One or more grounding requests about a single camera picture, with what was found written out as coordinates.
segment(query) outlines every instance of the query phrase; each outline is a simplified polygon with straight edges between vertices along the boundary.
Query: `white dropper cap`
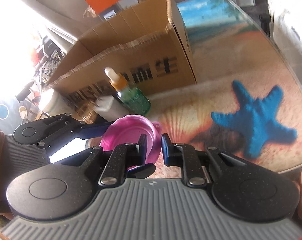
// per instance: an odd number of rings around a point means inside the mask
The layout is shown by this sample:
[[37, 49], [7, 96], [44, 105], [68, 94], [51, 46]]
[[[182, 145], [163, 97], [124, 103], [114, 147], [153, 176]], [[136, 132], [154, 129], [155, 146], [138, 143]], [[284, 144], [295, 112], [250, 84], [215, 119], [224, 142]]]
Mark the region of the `white dropper cap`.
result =
[[109, 77], [112, 83], [117, 83], [120, 80], [120, 76], [110, 67], [106, 67], [104, 73]]

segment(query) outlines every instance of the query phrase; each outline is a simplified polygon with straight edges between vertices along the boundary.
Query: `blue starfish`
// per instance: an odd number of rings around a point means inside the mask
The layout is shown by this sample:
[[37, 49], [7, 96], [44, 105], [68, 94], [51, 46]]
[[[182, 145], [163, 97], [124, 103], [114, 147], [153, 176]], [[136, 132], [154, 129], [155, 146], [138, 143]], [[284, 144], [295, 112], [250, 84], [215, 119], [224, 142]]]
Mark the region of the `blue starfish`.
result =
[[241, 82], [234, 80], [233, 91], [240, 104], [234, 114], [211, 113], [212, 120], [240, 132], [246, 141], [244, 156], [257, 158], [266, 141], [290, 144], [297, 138], [297, 130], [284, 127], [275, 119], [283, 92], [279, 86], [263, 98], [254, 100]]

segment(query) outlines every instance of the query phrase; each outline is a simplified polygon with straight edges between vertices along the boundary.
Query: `white container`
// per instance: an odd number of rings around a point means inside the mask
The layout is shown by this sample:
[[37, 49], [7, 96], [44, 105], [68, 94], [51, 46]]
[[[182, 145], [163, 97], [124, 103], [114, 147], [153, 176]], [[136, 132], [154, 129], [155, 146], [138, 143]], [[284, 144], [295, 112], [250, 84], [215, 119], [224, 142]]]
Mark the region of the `white container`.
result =
[[74, 119], [82, 120], [75, 112], [72, 103], [52, 88], [41, 94], [39, 109], [48, 116], [70, 113]]
[[93, 110], [108, 122], [115, 121], [130, 114], [128, 109], [126, 109], [113, 96], [100, 97], [95, 101], [95, 104], [97, 106], [95, 106]]

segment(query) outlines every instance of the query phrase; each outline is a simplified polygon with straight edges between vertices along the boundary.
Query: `metal screw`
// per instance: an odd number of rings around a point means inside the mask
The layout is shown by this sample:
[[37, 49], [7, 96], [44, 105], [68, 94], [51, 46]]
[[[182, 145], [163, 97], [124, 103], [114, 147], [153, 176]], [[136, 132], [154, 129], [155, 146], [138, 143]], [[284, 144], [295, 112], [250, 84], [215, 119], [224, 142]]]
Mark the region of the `metal screw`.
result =
[[101, 180], [101, 183], [104, 185], [114, 185], [116, 182], [116, 178], [113, 177], [105, 177]]
[[204, 178], [194, 177], [189, 180], [191, 185], [203, 185], [205, 183]]

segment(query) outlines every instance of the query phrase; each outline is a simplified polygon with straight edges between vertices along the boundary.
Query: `seashell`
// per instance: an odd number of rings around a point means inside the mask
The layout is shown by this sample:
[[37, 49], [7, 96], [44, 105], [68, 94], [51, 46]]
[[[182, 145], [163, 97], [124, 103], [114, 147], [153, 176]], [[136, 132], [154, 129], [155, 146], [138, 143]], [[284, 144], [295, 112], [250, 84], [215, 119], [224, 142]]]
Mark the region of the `seashell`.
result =
[[212, 110], [214, 108], [209, 99], [197, 99], [170, 106], [159, 118], [163, 133], [168, 133], [174, 143], [189, 143], [199, 129], [210, 127]]

